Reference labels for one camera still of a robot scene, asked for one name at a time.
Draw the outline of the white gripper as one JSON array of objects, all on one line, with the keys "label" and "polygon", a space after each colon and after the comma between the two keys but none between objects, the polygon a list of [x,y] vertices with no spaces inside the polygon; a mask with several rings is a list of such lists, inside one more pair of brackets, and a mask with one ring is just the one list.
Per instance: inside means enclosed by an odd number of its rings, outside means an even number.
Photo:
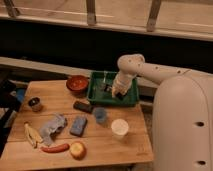
[{"label": "white gripper", "polygon": [[119,71],[112,84],[112,97],[115,97],[117,94],[125,95],[131,88],[133,79],[133,75]]}]

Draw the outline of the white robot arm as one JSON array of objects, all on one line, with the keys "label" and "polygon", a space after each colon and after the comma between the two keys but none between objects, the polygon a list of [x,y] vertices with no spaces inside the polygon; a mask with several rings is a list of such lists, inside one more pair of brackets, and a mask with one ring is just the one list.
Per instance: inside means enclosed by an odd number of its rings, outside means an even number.
[{"label": "white robot arm", "polygon": [[141,76],[158,85],[153,102],[154,171],[213,171],[213,74],[123,55],[112,94]]}]

